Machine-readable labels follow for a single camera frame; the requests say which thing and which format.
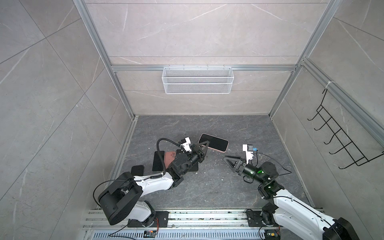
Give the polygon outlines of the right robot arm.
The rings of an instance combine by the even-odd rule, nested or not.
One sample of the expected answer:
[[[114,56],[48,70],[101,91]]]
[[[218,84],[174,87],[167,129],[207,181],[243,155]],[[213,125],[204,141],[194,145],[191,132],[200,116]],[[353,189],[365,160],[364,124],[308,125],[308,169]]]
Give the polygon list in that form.
[[[358,240],[352,226],[344,218],[335,219],[297,199],[280,185],[276,166],[264,162],[260,167],[239,157],[225,156],[224,162],[244,181],[258,182],[258,192],[268,203],[262,208],[265,226],[282,226],[304,240]]]

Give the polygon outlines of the phone with black screen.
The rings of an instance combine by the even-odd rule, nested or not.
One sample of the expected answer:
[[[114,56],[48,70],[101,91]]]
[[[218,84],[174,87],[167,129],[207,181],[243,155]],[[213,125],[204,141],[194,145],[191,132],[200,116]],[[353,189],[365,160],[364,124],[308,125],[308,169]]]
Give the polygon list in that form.
[[[154,152],[152,171],[153,172],[163,171],[163,161],[160,159],[158,151]]]

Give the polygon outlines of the black phone case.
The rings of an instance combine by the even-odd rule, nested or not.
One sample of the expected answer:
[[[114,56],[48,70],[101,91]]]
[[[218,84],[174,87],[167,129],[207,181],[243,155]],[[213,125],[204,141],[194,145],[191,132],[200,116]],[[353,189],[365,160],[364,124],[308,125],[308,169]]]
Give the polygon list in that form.
[[[189,172],[197,172],[199,170],[199,163],[195,163],[189,170]]]

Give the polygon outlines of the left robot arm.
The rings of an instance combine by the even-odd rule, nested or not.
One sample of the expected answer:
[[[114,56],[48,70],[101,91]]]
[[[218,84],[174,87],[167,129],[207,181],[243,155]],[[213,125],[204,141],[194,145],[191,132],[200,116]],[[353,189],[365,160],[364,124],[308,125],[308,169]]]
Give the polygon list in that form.
[[[167,141],[181,150],[181,154],[177,154],[168,167],[161,155],[161,141]],[[95,200],[109,224],[113,226],[127,218],[140,222],[144,227],[150,226],[155,220],[156,211],[148,201],[140,201],[140,198],[177,187],[187,172],[197,163],[204,161],[209,144],[209,141],[192,144],[188,137],[178,143],[160,138],[156,143],[157,154],[163,168],[160,174],[134,176],[130,172],[125,172],[116,180],[111,180],[110,185]]]

